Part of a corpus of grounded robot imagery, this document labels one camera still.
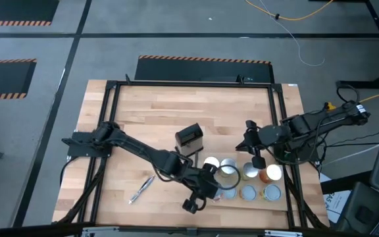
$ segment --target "orange and black hazard stripe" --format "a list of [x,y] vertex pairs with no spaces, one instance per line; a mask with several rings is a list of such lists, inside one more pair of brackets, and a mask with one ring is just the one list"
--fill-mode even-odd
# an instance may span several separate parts
[[[23,99],[27,96],[28,88],[30,87],[30,82],[32,80],[33,71],[35,69],[37,59],[3,59],[0,60],[0,99]],[[21,70],[24,70],[24,66],[20,67],[20,75],[26,74],[26,77],[21,77],[18,79],[16,76],[13,76],[16,71],[10,71],[7,69],[12,68],[17,63],[30,63],[30,66],[26,69],[27,73]],[[12,76],[10,80],[18,80],[18,84],[15,87],[9,87],[4,83],[7,79],[7,75]]]
[[224,63],[262,63],[270,65],[270,61],[262,60],[244,60],[244,59],[217,59],[206,57],[178,57],[178,56],[159,56],[159,55],[141,55],[138,59],[168,59],[168,60],[189,60],[189,61],[208,61],[208,62],[224,62]]
[[0,60],[0,63],[25,63],[25,62],[33,62],[36,63],[37,59],[5,59]]
[[49,21],[34,20],[0,20],[0,26],[50,26]]

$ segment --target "can lid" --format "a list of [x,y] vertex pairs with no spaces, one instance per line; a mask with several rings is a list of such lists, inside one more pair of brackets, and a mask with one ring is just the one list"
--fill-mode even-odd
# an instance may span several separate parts
[[274,181],[277,181],[282,178],[282,170],[278,165],[269,165],[266,168],[267,176]]
[[231,190],[223,190],[225,199],[234,199],[236,197],[236,188],[232,188]]
[[204,160],[204,164],[205,163],[208,163],[208,164],[212,164],[214,165],[215,167],[219,167],[219,162],[218,162],[218,159],[216,157],[208,157]]
[[257,191],[254,186],[246,185],[241,189],[242,198],[247,201],[253,201],[257,197]]
[[[227,158],[227,159],[224,159],[222,162],[220,162],[220,166],[223,166],[223,165],[232,165],[233,167],[236,168],[236,161],[234,161],[231,158]],[[233,174],[236,172],[236,170],[232,167],[222,167],[220,169],[226,174]]]
[[270,184],[264,189],[264,195],[267,199],[274,201],[280,198],[282,191],[276,185]]
[[252,162],[247,162],[243,165],[243,173],[249,178],[256,177],[259,170],[254,167]]

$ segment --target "black floor mat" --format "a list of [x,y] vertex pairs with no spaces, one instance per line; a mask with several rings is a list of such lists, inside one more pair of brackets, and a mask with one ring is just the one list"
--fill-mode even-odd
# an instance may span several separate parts
[[0,60],[0,99],[23,99],[27,96],[36,59]]
[[142,55],[135,80],[274,83],[271,63],[259,60]]
[[0,0],[0,26],[48,26],[59,0]]

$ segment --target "white cable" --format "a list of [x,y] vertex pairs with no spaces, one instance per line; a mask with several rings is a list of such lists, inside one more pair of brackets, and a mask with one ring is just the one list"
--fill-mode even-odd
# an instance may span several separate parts
[[279,26],[281,26],[285,31],[287,31],[289,33],[289,35],[295,40],[295,43],[297,44],[297,56],[299,57],[299,60],[301,60],[301,62],[305,65],[308,65],[308,66],[321,66],[324,64],[324,62],[326,61],[326,58],[324,58],[322,60],[322,62],[320,64],[317,64],[317,65],[312,65],[312,64],[309,64],[309,63],[306,63],[303,59],[302,59],[302,56],[301,56],[301,46],[299,45],[298,41],[296,40],[295,36],[293,36],[292,33],[290,33],[290,31],[288,29],[286,29],[286,27],[284,27],[282,24],[280,24],[277,20],[275,20],[274,18],[271,17],[271,14],[270,12],[268,11],[266,5],[263,3],[263,0],[260,0],[261,4],[263,5],[264,9],[267,11],[268,13],[268,16],[270,17],[270,19],[272,19],[273,21],[275,21],[275,23],[279,24]]
[[351,154],[351,155],[346,155],[345,157],[342,157],[342,158],[339,158],[339,159],[335,159],[334,161],[330,161],[329,163],[323,164],[323,167],[325,167],[326,165],[329,165],[329,164],[331,164],[331,163],[334,163],[334,162],[336,162],[336,161],[341,161],[341,160],[344,160],[344,159],[346,159],[346,158],[352,157],[352,156],[354,156],[354,155],[359,155],[359,154],[362,154],[362,153],[368,152],[368,151],[370,151],[370,150],[372,150],[372,149],[375,149],[375,148],[377,148],[377,147],[379,147],[379,144],[378,144],[378,145],[374,145],[373,147],[370,147],[370,148],[365,149],[365,150],[363,150],[363,151],[356,152],[356,153]]

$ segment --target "gray floor tile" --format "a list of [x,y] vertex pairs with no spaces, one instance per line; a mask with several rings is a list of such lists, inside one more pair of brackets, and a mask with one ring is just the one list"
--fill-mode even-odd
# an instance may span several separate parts
[[[139,55],[176,55],[220,57],[271,61],[276,81],[299,84],[305,111],[321,108],[325,101],[340,105],[336,80],[371,80],[379,76],[379,40],[299,40],[306,66],[297,58],[292,39],[82,39],[70,78],[55,121],[41,173],[26,217],[26,224],[51,221],[59,191],[59,172],[65,162],[67,147],[61,138],[71,136],[80,111],[87,81],[90,79],[123,80],[128,73],[134,77]],[[361,90],[363,97],[379,93]],[[339,129],[329,135],[336,142],[379,130],[379,99],[366,108],[373,114],[368,125]],[[328,152],[328,160],[353,152],[346,149]],[[331,177],[345,176],[369,169],[375,155],[367,153],[358,163],[346,161],[342,168],[325,169]]]
[[83,0],[59,1],[50,26],[0,26],[0,33],[75,33],[85,3]]
[[[324,4],[307,0],[263,2],[270,12],[290,18],[305,16]],[[261,5],[259,0],[252,3]],[[363,3],[332,3],[306,20],[280,22],[293,33],[378,32]],[[91,4],[84,32],[286,33],[244,0],[98,0]]]
[[0,39],[0,59],[38,60],[27,97],[0,100],[0,151],[4,153],[0,228],[10,225],[71,43],[71,39]]

